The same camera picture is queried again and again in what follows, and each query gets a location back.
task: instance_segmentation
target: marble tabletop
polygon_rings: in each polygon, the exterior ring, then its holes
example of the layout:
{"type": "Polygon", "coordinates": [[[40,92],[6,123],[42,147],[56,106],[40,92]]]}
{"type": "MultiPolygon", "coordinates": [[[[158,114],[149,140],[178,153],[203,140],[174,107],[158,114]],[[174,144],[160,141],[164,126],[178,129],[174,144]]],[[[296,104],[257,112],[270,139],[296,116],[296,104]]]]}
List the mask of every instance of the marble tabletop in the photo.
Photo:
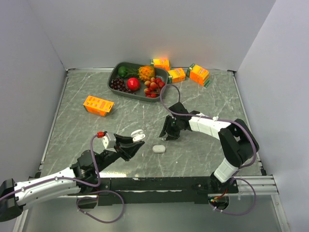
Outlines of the marble tabletop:
{"type": "MultiPolygon", "coordinates": [[[[107,88],[110,72],[72,72],[61,101],[56,123],[47,149],[42,176],[58,172],[76,162],[89,149],[90,138],[97,131],[109,131],[123,136],[143,129],[145,144],[129,162],[118,159],[103,170],[105,177],[167,177],[209,176],[222,162],[220,141],[208,135],[182,131],[176,141],[162,141],[159,134],[168,112],[160,102],[150,103],[113,94],[107,88]],[[115,102],[105,117],[88,113],[83,103],[88,95],[115,102]],[[154,145],[164,145],[166,152],[155,154],[154,145]]],[[[232,119],[245,115],[233,80],[233,73],[211,71],[211,84],[205,88],[190,79],[176,83],[181,102],[191,112],[197,110],[208,116],[232,119]]],[[[167,89],[165,103],[177,102],[177,91],[167,89]]],[[[95,139],[94,150],[104,149],[95,139]]],[[[261,175],[257,161],[238,175],[261,175]]]]}

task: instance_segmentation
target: yellow box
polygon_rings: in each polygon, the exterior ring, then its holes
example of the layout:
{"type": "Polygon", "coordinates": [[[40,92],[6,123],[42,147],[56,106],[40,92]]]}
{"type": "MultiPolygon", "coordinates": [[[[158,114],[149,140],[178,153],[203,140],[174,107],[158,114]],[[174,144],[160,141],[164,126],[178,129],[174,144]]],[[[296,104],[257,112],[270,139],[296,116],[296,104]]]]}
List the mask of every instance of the yellow box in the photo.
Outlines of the yellow box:
{"type": "Polygon", "coordinates": [[[200,85],[205,86],[208,83],[209,71],[196,64],[192,64],[187,70],[187,76],[200,85]]]}
{"type": "Polygon", "coordinates": [[[86,111],[100,116],[105,116],[106,113],[111,111],[113,105],[114,102],[112,101],[107,101],[90,95],[84,102],[84,108],[86,111]]]}
{"type": "Polygon", "coordinates": [[[169,73],[169,80],[168,80],[169,84],[185,80],[185,73],[182,68],[170,70],[168,71],[168,73],[169,73]]]}
{"type": "Polygon", "coordinates": [[[170,70],[170,63],[168,59],[152,59],[150,64],[157,68],[165,69],[166,71],[170,70]]]}

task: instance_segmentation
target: red connector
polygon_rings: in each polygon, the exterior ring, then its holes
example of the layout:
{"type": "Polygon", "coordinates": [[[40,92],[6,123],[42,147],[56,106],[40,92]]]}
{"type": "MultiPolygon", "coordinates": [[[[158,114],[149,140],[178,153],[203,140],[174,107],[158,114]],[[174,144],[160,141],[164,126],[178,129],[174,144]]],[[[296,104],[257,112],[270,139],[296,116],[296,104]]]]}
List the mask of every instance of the red connector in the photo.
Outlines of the red connector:
{"type": "Polygon", "coordinates": [[[102,138],[105,134],[104,134],[104,132],[99,131],[99,132],[97,133],[97,135],[98,135],[98,138],[102,138]]]}

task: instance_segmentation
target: green vegetable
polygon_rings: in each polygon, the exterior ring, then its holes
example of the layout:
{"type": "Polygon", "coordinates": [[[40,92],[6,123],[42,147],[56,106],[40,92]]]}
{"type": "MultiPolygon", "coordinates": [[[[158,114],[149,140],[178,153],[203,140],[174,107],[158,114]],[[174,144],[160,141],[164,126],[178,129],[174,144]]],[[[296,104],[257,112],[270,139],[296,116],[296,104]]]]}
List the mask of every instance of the green vegetable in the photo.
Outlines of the green vegetable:
{"type": "Polygon", "coordinates": [[[124,78],[127,74],[127,70],[126,70],[126,67],[125,66],[121,66],[119,67],[118,69],[118,75],[122,78],[124,78]]]}

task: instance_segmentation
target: fruit tray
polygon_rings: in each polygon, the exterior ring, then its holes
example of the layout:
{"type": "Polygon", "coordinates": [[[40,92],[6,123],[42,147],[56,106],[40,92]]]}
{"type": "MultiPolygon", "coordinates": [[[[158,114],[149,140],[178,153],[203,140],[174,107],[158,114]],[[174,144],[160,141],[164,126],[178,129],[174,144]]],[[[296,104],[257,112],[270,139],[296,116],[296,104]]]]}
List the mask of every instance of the fruit tray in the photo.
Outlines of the fruit tray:
{"type": "MultiPolygon", "coordinates": [[[[119,78],[120,76],[118,75],[118,68],[121,66],[125,66],[125,67],[130,67],[130,68],[134,68],[134,69],[138,69],[141,66],[144,66],[142,64],[136,64],[136,63],[130,63],[130,62],[120,62],[118,63],[115,68],[113,69],[108,82],[107,82],[107,86],[108,88],[114,93],[114,94],[118,94],[127,98],[133,98],[133,99],[137,99],[137,100],[141,100],[141,101],[146,101],[146,102],[158,102],[160,101],[160,96],[156,97],[156,98],[148,98],[145,96],[144,93],[144,89],[147,88],[147,86],[144,84],[144,82],[142,80],[140,80],[140,89],[137,91],[134,91],[135,94],[132,93],[127,93],[127,92],[121,92],[119,90],[115,90],[113,88],[111,88],[111,84],[112,84],[112,80],[119,78]]],[[[168,79],[169,79],[169,73],[167,71],[165,71],[164,69],[161,68],[157,68],[154,67],[155,70],[155,77],[156,78],[161,78],[162,81],[167,84],[168,83],[168,79]]],[[[126,81],[129,79],[128,78],[123,78],[124,82],[126,83],[126,81]]]]}

